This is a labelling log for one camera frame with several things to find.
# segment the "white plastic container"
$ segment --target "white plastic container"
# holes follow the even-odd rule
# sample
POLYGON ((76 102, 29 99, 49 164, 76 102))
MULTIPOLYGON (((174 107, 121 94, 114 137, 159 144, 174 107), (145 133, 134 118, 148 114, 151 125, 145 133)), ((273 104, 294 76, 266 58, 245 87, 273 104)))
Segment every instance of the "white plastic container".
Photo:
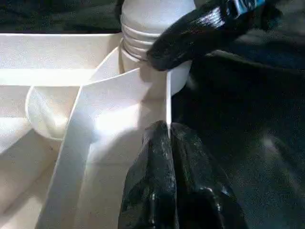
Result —
POLYGON ((146 42, 146 41, 134 39, 134 38, 128 36, 127 34, 124 34, 124 41, 127 42, 128 44, 130 44, 134 47, 138 47, 140 49, 149 49, 153 44, 153 42, 146 42))
MULTIPOLYGON (((0 35, 0 41, 13 49, 8 52, 17 53, 9 37, 0 35)), ((65 55, 69 39, 83 39, 83 35, 71 37, 56 37, 61 49, 51 56, 43 56, 35 49, 26 52, 25 48, 18 57, 4 53, 2 67, 17 67, 19 59, 34 60, 34 56, 36 62, 24 63, 17 70, 0 69, 4 74, 0 78, 0 96, 5 98, 0 104, 0 168, 6 169, 5 176, 0 175, 0 196, 11 195, 0 216, 3 229, 116 228, 125 175, 139 153, 144 129, 158 120, 166 120, 170 127, 171 95, 184 86, 176 84, 184 70, 161 73, 152 69, 122 48, 121 34, 93 35, 92 40, 86 36, 88 44, 97 44, 88 52, 94 50, 93 55, 103 58, 86 64, 79 61, 74 67, 82 69, 69 69, 73 57, 77 62, 79 55, 90 55, 85 49, 79 52, 71 48, 70 55, 63 58, 60 50, 65 55), (52 65, 59 56, 60 66, 52 65), (46 68, 45 59, 52 69, 46 68), (36 65, 42 68, 33 69, 36 65), (86 68, 90 75, 82 78, 77 72, 83 73, 86 68), (35 76, 27 75, 29 71, 35 76), (9 73, 20 74, 10 79, 9 73), (62 80, 56 76, 51 80, 53 73, 62 74, 62 80), (55 128, 58 114, 68 122, 55 128), (8 118, 14 118, 11 125, 6 122, 8 118), (48 128, 42 128, 42 120, 48 128), (12 126, 19 131, 7 134, 12 126)), ((14 42, 24 43, 16 45, 19 48, 37 39, 48 43, 54 36, 12 35, 14 42)))

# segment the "white plastic box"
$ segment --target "white plastic box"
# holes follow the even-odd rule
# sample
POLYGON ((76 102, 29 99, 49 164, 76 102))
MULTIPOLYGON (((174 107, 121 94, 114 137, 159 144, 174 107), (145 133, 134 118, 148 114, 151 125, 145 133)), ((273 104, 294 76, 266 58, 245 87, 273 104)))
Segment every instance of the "white plastic box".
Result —
POLYGON ((3 229, 117 227, 143 131, 170 125, 171 94, 184 85, 171 76, 187 74, 152 70, 120 40, 0 34, 3 229))

